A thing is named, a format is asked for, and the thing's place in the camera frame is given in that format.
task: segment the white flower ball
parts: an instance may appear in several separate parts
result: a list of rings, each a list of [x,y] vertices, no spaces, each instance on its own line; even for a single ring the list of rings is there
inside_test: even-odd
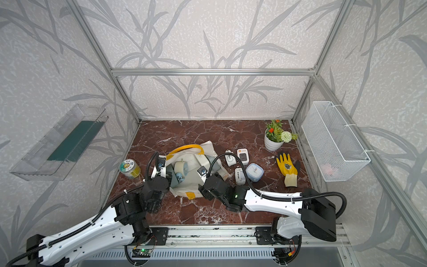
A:
[[[290,132],[287,132],[287,131],[282,132],[280,137],[282,138],[282,140],[285,143],[289,143],[292,140],[292,134]]]

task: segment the transparent acrylic shelf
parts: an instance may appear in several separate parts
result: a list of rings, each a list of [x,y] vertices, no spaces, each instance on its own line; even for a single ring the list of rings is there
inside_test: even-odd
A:
[[[107,121],[104,111],[75,105],[10,172],[27,181],[63,181]]]
[[[346,181],[371,162],[353,130],[330,101],[314,101],[302,130],[327,182]]]

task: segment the fabric bag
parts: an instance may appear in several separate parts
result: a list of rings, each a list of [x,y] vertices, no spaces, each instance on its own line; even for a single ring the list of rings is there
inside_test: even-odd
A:
[[[168,168],[171,169],[168,167],[170,164],[172,167],[175,167],[176,162],[185,161],[188,165],[188,174],[183,182],[174,185],[171,184],[170,192],[175,197],[188,197],[188,199],[203,197],[199,192],[199,185],[203,185],[205,182],[197,173],[197,169],[203,165],[208,170],[211,162],[217,156],[218,154],[215,152],[211,141],[204,142],[201,145],[191,144],[174,149],[166,156],[167,171]],[[230,176],[219,159],[212,169],[212,173],[214,172],[218,172],[224,181]]]

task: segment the tin can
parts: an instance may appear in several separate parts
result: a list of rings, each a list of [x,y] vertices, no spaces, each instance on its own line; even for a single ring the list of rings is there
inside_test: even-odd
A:
[[[120,164],[120,172],[123,173],[128,179],[134,179],[141,174],[141,168],[136,164],[133,159],[127,159]]]

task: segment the marble tabletop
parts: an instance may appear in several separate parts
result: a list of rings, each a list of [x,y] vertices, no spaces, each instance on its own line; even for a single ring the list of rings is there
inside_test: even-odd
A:
[[[282,121],[283,129],[291,131],[287,120]],[[222,154],[227,149],[236,153],[239,148],[247,148],[250,163],[254,162],[264,169],[264,176],[254,183],[257,189],[281,193],[301,192],[311,188],[304,163],[301,160],[296,142],[292,140],[283,144],[279,151],[289,153],[292,161],[299,160],[301,169],[298,173],[298,187],[285,187],[284,176],[281,174],[275,156],[264,146],[264,120],[172,120],[172,121],[143,121],[134,139],[127,158],[134,159],[145,173],[150,156],[158,151],[167,155],[173,149],[186,144],[202,144],[212,141],[216,153]],[[235,184],[234,169],[238,165],[228,167],[224,160],[230,178],[227,183]],[[110,199],[120,194],[123,189],[132,189],[140,185],[142,178],[129,180],[120,174],[110,194]],[[262,224],[271,223],[278,214],[255,211],[235,213],[227,211],[218,200],[186,197],[174,197],[170,192],[162,200],[158,213],[148,214],[150,225],[170,224]]]

